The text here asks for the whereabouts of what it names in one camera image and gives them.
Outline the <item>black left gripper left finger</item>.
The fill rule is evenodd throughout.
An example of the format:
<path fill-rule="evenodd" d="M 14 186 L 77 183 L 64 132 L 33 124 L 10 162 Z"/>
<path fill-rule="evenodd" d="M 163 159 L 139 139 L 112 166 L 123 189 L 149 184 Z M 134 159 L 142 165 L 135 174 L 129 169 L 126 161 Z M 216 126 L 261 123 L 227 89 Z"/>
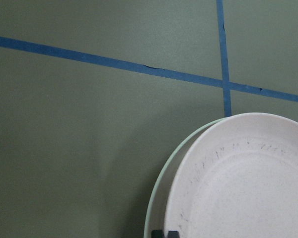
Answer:
<path fill-rule="evenodd" d="M 163 238 L 163 230 L 152 230 L 151 238 Z"/>

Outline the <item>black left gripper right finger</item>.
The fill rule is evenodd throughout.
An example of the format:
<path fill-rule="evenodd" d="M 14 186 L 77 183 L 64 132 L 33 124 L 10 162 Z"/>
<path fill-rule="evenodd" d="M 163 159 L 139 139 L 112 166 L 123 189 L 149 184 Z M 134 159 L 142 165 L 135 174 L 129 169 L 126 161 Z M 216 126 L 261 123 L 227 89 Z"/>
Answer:
<path fill-rule="evenodd" d="M 178 231 L 168 231 L 167 238 L 179 238 Z"/>

